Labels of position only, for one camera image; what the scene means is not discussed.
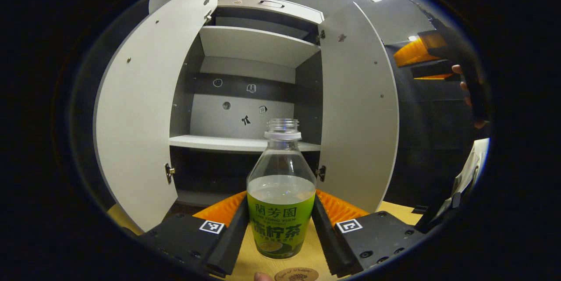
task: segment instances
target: black sticker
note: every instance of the black sticker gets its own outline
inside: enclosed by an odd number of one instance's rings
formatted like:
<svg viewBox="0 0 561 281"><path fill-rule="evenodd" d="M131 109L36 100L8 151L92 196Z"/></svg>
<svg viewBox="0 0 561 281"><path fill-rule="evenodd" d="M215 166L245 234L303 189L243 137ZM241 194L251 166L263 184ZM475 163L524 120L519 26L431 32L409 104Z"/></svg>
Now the black sticker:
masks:
<svg viewBox="0 0 561 281"><path fill-rule="evenodd" d="M357 229L362 228L362 225L360 225L360 223L355 219L339 222L337 223L337 226L339 227L341 233L343 234L348 233L349 231L356 231Z"/></svg>
<svg viewBox="0 0 561 281"><path fill-rule="evenodd" d="M201 231L208 231L209 233L219 234L224 227L224 223L218 223L213 221L205 221L199 228Z"/></svg>
<svg viewBox="0 0 561 281"><path fill-rule="evenodd" d="M242 122L244 122L244 125L251 124L251 122L249 122L249 119L247 118L247 116L244 119L242 119Z"/></svg>

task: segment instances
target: finger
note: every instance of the finger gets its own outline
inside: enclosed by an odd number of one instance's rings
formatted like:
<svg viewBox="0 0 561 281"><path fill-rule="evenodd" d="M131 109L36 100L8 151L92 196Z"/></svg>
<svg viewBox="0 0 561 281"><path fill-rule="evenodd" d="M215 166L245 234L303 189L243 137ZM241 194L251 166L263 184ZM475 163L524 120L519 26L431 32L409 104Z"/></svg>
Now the finger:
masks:
<svg viewBox="0 0 561 281"><path fill-rule="evenodd" d="M464 91L469 91L469 89L467 89L467 84L465 82L461 82L459 84L459 87Z"/></svg>
<svg viewBox="0 0 561 281"><path fill-rule="evenodd" d="M256 272L253 279L254 281L273 281L270 275L262 272Z"/></svg>
<svg viewBox="0 0 561 281"><path fill-rule="evenodd" d="M457 64L452 67L452 71L456 74L463 74L462 68Z"/></svg>
<svg viewBox="0 0 561 281"><path fill-rule="evenodd" d="M481 129L482 127L485 127L485 121L476 121L473 125L475 125L477 129Z"/></svg>

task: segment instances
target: drawer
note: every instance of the drawer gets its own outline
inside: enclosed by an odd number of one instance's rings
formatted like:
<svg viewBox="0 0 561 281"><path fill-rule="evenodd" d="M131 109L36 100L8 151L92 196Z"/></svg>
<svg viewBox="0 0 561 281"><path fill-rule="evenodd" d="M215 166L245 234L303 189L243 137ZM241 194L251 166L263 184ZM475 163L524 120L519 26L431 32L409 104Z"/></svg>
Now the drawer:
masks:
<svg viewBox="0 0 561 281"><path fill-rule="evenodd" d="M319 25L323 13L286 0L218 0L218 7L239 7L271 11Z"/></svg>

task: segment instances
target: white shelf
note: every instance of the white shelf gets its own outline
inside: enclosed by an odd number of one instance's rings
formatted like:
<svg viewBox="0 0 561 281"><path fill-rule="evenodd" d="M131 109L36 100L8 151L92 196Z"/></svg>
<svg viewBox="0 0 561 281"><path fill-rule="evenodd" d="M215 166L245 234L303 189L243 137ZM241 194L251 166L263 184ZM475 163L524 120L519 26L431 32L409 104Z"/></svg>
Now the white shelf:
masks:
<svg viewBox="0 0 561 281"><path fill-rule="evenodd" d="M296 68L320 50L312 43L257 29L210 25L199 33L206 57L232 57Z"/></svg>
<svg viewBox="0 0 561 281"><path fill-rule="evenodd" d="M170 137L170 146L190 147L191 149L210 149L215 151L262 152L267 147L266 139L229 139L198 135ZM302 152L319 151L317 144L299 142Z"/></svg>

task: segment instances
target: open cabinet door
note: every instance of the open cabinet door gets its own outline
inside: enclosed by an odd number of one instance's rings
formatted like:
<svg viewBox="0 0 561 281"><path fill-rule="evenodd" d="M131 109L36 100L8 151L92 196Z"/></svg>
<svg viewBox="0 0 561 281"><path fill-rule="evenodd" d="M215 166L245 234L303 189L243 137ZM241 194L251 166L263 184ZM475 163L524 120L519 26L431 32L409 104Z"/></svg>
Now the open cabinet door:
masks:
<svg viewBox="0 0 561 281"><path fill-rule="evenodd" d="M124 40L106 69L94 113L94 144L106 185L143 230L177 199L170 114L187 52L218 0L170 0Z"/></svg>
<svg viewBox="0 0 561 281"><path fill-rule="evenodd" d="M384 45L353 3L319 25L323 125L318 189L375 212L391 179L399 133L397 91Z"/></svg>

